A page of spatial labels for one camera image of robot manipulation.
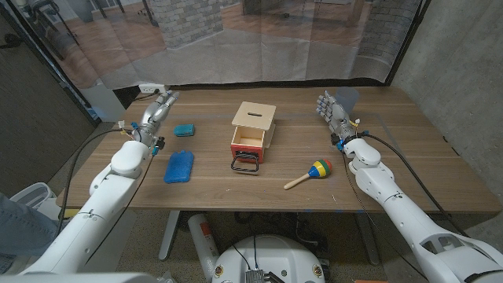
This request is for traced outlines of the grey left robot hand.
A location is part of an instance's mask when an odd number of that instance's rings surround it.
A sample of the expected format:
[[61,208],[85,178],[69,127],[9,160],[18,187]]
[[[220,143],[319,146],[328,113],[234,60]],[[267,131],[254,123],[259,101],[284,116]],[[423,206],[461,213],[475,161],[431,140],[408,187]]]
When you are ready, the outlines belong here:
[[160,125],[168,116],[171,106],[178,100],[179,95],[179,92],[166,91],[147,107],[134,134],[137,142],[148,147],[153,145]]

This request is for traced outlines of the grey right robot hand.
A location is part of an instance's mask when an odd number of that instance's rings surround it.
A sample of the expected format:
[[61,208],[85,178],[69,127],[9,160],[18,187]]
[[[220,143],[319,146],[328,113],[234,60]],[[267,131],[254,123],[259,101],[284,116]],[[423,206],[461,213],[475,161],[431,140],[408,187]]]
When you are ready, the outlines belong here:
[[356,137],[351,113],[358,97],[332,96],[327,90],[317,99],[316,112],[328,124],[330,131],[343,142]]

